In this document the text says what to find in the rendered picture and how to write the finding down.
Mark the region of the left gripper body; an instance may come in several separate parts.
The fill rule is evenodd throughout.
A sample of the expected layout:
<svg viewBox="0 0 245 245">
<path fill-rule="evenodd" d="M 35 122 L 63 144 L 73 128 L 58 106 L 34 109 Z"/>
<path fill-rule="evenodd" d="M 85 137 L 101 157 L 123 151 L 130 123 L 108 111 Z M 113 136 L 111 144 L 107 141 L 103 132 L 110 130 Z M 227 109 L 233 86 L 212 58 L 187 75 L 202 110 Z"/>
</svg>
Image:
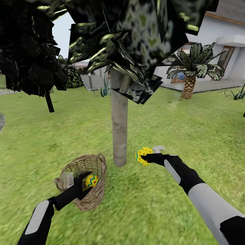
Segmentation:
<svg viewBox="0 0 245 245">
<path fill-rule="evenodd" d="M 71 203 L 75 198 L 83 199 L 83 179 L 79 180 L 78 177 L 74 178 L 74 185 L 66 189 L 63 193 L 67 197 L 67 204 Z"/>
</svg>

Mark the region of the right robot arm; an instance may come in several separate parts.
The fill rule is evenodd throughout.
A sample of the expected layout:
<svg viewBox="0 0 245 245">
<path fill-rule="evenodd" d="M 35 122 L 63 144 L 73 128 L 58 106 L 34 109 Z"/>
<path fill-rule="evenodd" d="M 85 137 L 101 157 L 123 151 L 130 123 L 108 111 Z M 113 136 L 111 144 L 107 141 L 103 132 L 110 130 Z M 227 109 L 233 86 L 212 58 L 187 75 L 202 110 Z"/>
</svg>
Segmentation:
<svg viewBox="0 0 245 245">
<path fill-rule="evenodd" d="M 141 158 L 166 167 L 184 189 L 219 245 L 245 245 L 245 215 L 219 196 L 178 155 L 165 155 L 160 150 L 165 150 L 165 147 L 154 146 L 152 154 Z"/>
</svg>

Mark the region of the wicker basket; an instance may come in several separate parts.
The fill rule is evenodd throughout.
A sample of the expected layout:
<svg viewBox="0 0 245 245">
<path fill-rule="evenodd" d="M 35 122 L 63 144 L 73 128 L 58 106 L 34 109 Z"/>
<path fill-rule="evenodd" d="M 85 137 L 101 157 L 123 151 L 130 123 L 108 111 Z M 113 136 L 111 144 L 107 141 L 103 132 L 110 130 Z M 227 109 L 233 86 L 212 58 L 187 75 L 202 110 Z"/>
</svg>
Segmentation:
<svg viewBox="0 0 245 245">
<path fill-rule="evenodd" d="M 99 160 L 99 164 L 101 165 L 100 166 L 101 177 L 97 185 L 94 188 L 92 188 L 92 190 L 82 200 L 75 198 L 72 201 L 73 204 L 75 204 L 75 206 L 78 209 L 80 209 L 80 211 L 94 210 L 101 203 L 104 197 L 105 177 L 106 177 L 106 171 L 107 171 L 106 158 L 104 154 L 99 153 L 98 155 L 84 155 L 84 156 L 78 157 L 63 168 L 59 178 L 54 179 L 56 187 L 61 192 L 64 192 L 66 189 L 68 189 L 66 185 L 67 180 L 64 178 L 64 176 L 66 175 L 66 170 L 71 169 L 71 166 L 73 166 L 74 163 L 77 164 L 78 161 L 86 160 L 86 159 L 89 159 L 90 162 L 93 162 L 92 159 L 95 159 L 96 161 Z M 85 168 L 85 172 L 89 172 L 89 171 L 91 170 Z"/>
</svg>

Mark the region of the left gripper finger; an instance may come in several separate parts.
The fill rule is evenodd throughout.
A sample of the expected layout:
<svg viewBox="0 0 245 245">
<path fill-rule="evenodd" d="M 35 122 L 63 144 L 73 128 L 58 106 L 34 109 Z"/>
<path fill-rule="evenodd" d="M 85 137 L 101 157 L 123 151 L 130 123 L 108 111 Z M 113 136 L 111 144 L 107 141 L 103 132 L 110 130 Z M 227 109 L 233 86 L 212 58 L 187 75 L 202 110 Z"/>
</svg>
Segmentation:
<svg viewBox="0 0 245 245">
<path fill-rule="evenodd" d="M 93 171 L 89 171 L 89 172 L 84 172 L 84 173 L 81 173 L 81 174 L 78 174 L 78 178 L 79 180 L 81 179 L 85 179 L 86 177 L 88 177 L 90 174 L 92 174 Z"/>
<path fill-rule="evenodd" d="M 86 188 L 85 190 L 83 190 L 83 198 L 92 190 L 93 186 Z"/>
</svg>

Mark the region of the easter egg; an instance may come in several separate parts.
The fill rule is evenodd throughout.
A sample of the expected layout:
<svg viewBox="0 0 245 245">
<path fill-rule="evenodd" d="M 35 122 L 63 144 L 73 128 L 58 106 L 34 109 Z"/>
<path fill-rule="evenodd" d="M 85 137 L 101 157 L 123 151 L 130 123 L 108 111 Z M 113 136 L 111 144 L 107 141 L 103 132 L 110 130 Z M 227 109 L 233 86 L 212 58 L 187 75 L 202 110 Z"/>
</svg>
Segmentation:
<svg viewBox="0 0 245 245">
<path fill-rule="evenodd" d="M 92 173 L 85 179 L 85 188 L 89 188 L 93 186 L 93 188 L 97 185 L 100 180 L 101 175 L 98 173 L 97 175 Z"/>
<path fill-rule="evenodd" d="M 154 151 L 148 147 L 140 148 L 136 152 L 136 155 L 135 155 L 136 161 L 143 166 L 151 164 L 151 163 L 148 163 L 147 160 L 142 159 L 141 156 L 145 156 L 146 154 L 152 154 L 153 152 Z"/>
</svg>

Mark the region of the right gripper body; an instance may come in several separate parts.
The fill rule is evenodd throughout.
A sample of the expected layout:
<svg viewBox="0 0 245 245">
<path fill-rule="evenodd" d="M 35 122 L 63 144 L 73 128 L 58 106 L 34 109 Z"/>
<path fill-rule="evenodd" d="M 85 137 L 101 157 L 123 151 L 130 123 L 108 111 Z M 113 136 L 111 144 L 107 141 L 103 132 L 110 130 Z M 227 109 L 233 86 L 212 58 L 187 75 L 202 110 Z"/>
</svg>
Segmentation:
<svg viewBox="0 0 245 245">
<path fill-rule="evenodd" d="M 163 155 L 162 153 L 155 153 L 155 154 L 146 154 L 147 155 L 147 162 L 148 163 L 156 163 L 156 164 L 159 164 L 161 165 L 160 163 L 158 163 L 158 158 L 160 157 L 160 155 Z"/>
</svg>

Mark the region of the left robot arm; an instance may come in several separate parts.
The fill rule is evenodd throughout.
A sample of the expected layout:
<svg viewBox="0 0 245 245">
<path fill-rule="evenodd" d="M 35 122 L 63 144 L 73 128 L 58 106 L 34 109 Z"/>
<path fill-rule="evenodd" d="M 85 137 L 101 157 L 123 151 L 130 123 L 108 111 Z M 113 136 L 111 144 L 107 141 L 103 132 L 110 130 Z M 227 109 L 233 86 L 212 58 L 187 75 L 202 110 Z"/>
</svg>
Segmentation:
<svg viewBox="0 0 245 245">
<path fill-rule="evenodd" d="M 82 200 L 93 188 L 93 186 L 83 190 L 83 180 L 92 174 L 93 171 L 78 174 L 74 177 L 73 172 L 66 175 L 67 187 L 58 196 L 53 196 L 41 201 L 34 209 L 29 223 L 26 225 L 17 245 L 45 245 L 54 215 L 54 207 L 60 211 L 64 206 L 71 203 L 75 198 Z"/>
</svg>

